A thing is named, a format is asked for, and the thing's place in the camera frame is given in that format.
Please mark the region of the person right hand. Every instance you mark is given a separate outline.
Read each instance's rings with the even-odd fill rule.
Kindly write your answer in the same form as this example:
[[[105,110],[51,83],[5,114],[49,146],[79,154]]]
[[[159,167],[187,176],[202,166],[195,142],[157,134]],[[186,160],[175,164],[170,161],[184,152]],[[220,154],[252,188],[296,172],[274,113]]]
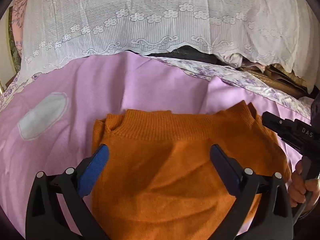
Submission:
[[[314,208],[319,199],[319,179],[310,179],[304,181],[301,174],[303,172],[303,164],[300,160],[296,166],[295,171],[291,175],[291,184],[287,191],[290,197],[291,207],[296,207],[298,204],[306,202],[306,192],[312,193],[310,201],[306,204],[302,214],[309,212]]]

